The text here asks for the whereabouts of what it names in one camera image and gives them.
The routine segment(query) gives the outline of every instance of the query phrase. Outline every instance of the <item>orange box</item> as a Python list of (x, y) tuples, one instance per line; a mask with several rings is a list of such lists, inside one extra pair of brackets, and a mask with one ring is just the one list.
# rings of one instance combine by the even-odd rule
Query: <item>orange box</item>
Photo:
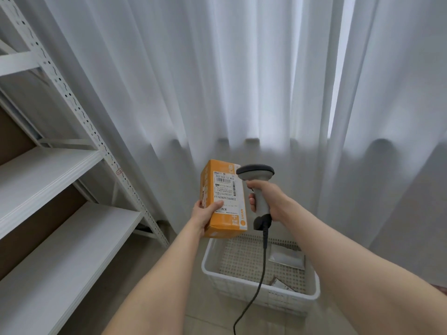
[(247, 231), (244, 187), (236, 175), (240, 165), (209, 160), (200, 175), (200, 199), (206, 208), (214, 201), (224, 205), (211, 216), (205, 227), (208, 238), (231, 238)]

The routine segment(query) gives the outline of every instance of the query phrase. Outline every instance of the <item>white curtain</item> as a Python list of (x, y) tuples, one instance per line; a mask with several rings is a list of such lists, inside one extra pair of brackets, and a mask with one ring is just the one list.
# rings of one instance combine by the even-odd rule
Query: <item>white curtain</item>
[(415, 259), (447, 255), (445, 200), (419, 200), (447, 197), (447, 0), (16, 2), (176, 231), (207, 160), (267, 163), (327, 224), (447, 285)]

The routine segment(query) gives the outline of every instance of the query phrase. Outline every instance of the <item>person's right arm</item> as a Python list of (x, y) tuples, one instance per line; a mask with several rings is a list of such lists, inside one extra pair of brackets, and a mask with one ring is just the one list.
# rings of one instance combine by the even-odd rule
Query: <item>person's right arm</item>
[[(317, 219), (275, 184), (253, 180), (359, 334), (447, 334), (447, 297)], [(252, 210), (254, 194), (250, 195)]]

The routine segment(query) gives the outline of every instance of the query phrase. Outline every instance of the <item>forearm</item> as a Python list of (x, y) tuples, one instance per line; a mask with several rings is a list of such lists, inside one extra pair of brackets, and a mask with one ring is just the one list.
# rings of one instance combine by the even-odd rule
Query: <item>forearm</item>
[(200, 231), (188, 222), (138, 282), (104, 334), (181, 334)]
[(428, 334), (447, 327), (447, 299), (427, 282), (338, 233), (294, 201), (285, 204), (283, 223), (361, 334)]

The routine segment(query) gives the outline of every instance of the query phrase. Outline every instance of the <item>hand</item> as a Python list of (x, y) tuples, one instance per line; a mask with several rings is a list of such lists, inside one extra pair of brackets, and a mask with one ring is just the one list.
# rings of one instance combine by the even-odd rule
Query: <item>hand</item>
[(211, 203), (207, 208), (202, 208), (202, 201), (195, 203), (188, 224), (193, 226), (200, 233), (200, 237), (205, 234), (205, 225), (211, 219), (211, 215), (224, 205), (222, 200)]
[[(247, 187), (250, 189), (258, 188), (262, 191), (262, 196), (270, 207), (270, 215), (273, 221), (286, 222), (287, 219), (287, 208), (296, 203), (286, 194), (284, 194), (277, 185), (270, 183), (268, 181), (261, 180), (251, 180), (246, 181)], [(255, 213), (256, 212), (256, 198), (254, 193), (249, 195), (250, 208)]]

